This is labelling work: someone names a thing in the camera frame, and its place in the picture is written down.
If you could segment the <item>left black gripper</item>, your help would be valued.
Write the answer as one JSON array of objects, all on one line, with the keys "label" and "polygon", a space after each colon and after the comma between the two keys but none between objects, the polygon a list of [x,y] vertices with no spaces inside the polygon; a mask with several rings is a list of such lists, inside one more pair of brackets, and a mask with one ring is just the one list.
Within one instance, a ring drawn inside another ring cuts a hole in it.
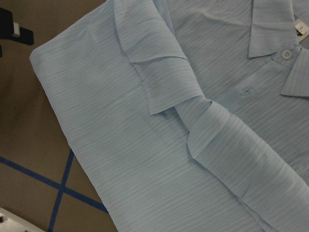
[{"label": "left black gripper", "polygon": [[0,38],[26,45],[34,44],[33,31],[14,22],[12,12],[4,8],[0,9]]}]

